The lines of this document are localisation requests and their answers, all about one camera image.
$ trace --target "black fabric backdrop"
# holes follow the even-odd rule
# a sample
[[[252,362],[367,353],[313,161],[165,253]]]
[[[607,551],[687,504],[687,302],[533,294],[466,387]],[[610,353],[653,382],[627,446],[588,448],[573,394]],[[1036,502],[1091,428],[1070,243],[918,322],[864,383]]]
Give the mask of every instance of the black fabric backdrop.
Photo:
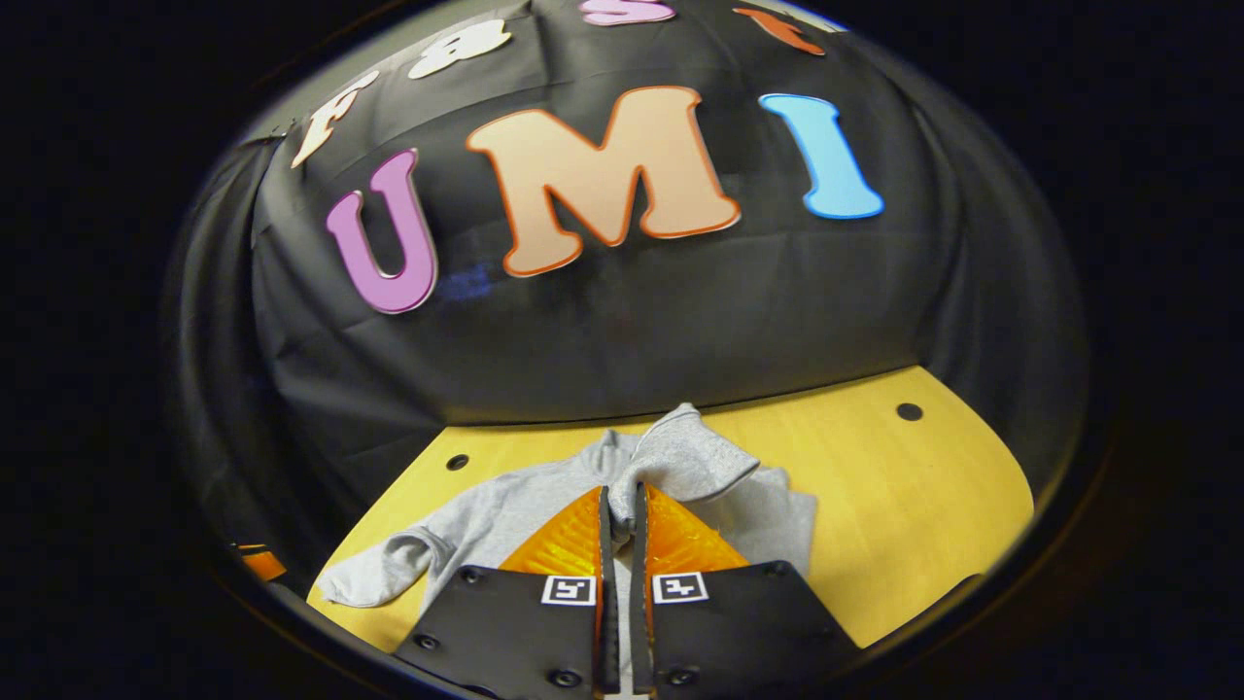
[[[503,7],[376,66],[381,76],[301,167],[289,163],[305,118],[284,140],[229,157],[174,264],[173,371],[184,399],[174,410],[198,436],[193,481],[229,540],[272,546],[304,591],[447,424],[712,407],[914,364],[993,428],[1041,492],[1075,444],[1088,353],[1064,242],[1020,164],[958,101],[860,36],[802,26],[826,50],[812,57],[726,4],[677,10],[667,22],[598,27],[575,2]],[[406,76],[428,44],[494,16],[508,44]],[[560,209],[582,256],[509,276],[496,175],[466,136],[537,107],[600,142],[616,98],[651,85],[700,93],[695,117],[741,220],[653,239],[636,225],[641,187],[622,245],[605,246]],[[770,92],[833,102],[884,211],[830,220],[802,206],[810,178],[797,144],[756,101]],[[440,279],[423,306],[386,315],[355,290],[323,221],[412,147]],[[377,261],[399,269],[377,195],[362,219]],[[255,430],[234,438],[243,424]]]

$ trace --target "pink letter u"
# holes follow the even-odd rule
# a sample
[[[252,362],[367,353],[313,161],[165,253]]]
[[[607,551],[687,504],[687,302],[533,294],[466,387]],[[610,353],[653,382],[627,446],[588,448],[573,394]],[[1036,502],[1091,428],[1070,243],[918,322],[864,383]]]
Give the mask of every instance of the pink letter u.
[[[328,211],[328,230],[337,239],[350,279],[372,307],[386,313],[401,313],[419,306],[437,283],[437,252],[411,179],[418,160],[414,148],[402,150],[372,174],[372,191],[384,196],[402,244],[406,265],[398,274],[387,274],[376,264],[363,221],[358,218],[363,208],[362,191],[356,189],[342,196]]]

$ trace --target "yellow tabletop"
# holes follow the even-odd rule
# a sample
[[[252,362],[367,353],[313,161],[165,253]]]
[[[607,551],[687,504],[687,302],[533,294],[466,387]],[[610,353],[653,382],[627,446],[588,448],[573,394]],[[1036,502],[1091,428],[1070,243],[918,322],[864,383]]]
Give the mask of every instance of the yellow tabletop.
[[[923,417],[898,417],[914,404]],[[960,581],[983,573],[1033,517],[1033,495],[1001,440],[922,368],[702,410],[704,423],[791,489],[817,497],[807,583],[866,647]],[[337,547],[331,566],[434,512],[466,489],[570,458],[606,428],[642,434],[659,417],[561,425],[447,428]],[[445,469],[468,455],[459,471]],[[377,608],[307,602],[383,652],[419,617],[425,578]]]

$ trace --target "letter m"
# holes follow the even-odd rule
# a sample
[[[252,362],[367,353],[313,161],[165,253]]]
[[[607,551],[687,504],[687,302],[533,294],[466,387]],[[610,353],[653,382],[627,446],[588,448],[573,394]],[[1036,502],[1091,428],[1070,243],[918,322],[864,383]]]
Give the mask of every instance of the letter m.
[[[524,109],[466,137],[496,170],[514,246],[505,270],[531,276],[571,262],[578,235],[557,224],[552,196],[607,245],[626,240],[639,174],[648,210],[639,228],[654,237],[720,230],[739,220],[739,204],[722,191],[695,123],[698,92],[642,87],[613,104],[597,147],[544,109]]]

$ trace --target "blue letter i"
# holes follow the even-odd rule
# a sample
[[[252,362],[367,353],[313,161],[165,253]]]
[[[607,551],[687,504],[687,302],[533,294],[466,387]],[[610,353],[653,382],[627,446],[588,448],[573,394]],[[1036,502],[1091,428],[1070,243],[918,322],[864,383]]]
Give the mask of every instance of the blue letter i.
[[[842,129],[838,109],[825,99],[802,94],[765,94],[760,106],[781,114],[795,136],[812,189],[804,195],[809,211],[827,219],[875,216],[886,208],[860,173]]]

